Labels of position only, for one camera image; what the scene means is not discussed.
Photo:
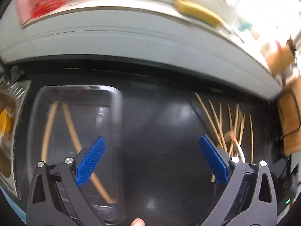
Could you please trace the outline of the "person's hand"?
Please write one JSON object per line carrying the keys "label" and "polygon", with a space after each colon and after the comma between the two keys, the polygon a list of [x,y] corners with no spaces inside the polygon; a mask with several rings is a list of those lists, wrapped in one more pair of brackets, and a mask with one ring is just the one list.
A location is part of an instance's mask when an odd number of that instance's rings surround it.
{"label": "person's hand", "polygon": [[145,222],[141,218],[136,218],[132,221],[131,226],[145,226]]}

